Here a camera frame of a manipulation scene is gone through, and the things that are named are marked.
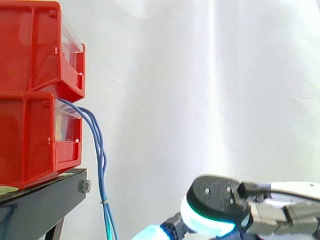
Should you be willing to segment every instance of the white backdrop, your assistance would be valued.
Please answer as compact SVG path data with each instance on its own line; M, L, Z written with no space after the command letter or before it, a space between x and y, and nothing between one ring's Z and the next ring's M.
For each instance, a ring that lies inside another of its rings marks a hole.
M104 133L121 240L179 211L200 174L320 181L315 0L60 2L87 47L78 105ZM105 239L87 126L83 144L92 191L67 216L62 240Z

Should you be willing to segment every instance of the blue light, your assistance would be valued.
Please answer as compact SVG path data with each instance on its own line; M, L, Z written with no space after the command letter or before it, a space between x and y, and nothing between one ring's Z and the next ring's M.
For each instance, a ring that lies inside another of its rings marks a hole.
M158 225L148 226L132 240L170 240L170 237Z
M202 235L222 237L232 232L236 226L234 223L215 221L199 215L190 207L186 197L181 203L180 212L183 222L191 230Z

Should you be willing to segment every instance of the blue wire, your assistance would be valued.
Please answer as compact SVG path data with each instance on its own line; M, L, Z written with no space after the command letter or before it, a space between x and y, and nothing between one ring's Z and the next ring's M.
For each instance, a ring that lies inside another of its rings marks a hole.
M88 109L86 109L84 107L79 107L79 109L89 116L89 118L93 122L93 125L96 127L97 132L98 132L98 141L100 141L100 146L101 146L101 149L102 149L101 152L103 152L100 156L103 156L103 158L104 158L104 164L103 164L103 168L102 168L102 170L103 170L103 185L104 185L104 176L105 176L108 160L107 160L106 152L103 149L104 144L103 144L102 131L101 131L100 127L99 127L99 124L98 124L98 121L96 119L96 116L90 110L88 110ZM110 219L110 222L111 222L111 225L112 225L112 228L113 228L114 237L115 237L116 240L118 240L119 238L118 238L118 234L117 234L117 231L116 231L115 221L114 221L114 218L113 218L113 216L111 214L110 205L109 205L109 203L107 203L107 204L104 204L103 206L106 206L106 210L108 212L109 219Z
M88 109L84 107L77 107L73 103L60 99L60 101L69 107L73 108L76 112L78 112L81 117L88 123L94 139L94 145L95 145L95 151L97 155L97 165L98 165L98 183L99 183L99 192L101 201L107 202L106 204L103 204L103 216L104 216L104 222L105 222L105 230L106 230L106 236L108 240L112 240L112 233L111 233L111 227L110 222L113 228L114 237L116 240L118 240L118 234L115 227L115 222L111 213L110 205L108 203L108 198L105 190L105 172L107 168L107 155L104 150L104 142L103 142L103 135L102 131L99 127L98 121L95 117L95 115L89 111Z

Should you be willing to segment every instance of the cable tie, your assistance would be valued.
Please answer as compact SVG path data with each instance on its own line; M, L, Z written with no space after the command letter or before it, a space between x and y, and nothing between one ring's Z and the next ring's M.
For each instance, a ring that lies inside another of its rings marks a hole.
M105 200L105 201L102 201L102 202L100 202L102 205L106 205L106 204L108 204L108 200Z

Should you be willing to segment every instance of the red plastic drawer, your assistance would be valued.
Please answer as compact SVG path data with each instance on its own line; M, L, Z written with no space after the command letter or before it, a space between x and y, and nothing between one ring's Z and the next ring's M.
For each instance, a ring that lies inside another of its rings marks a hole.
M0 0L0 91L85 96L85 46L51 1Z
M81 164L82 119L48 92L0 92L0 186L19 189Z

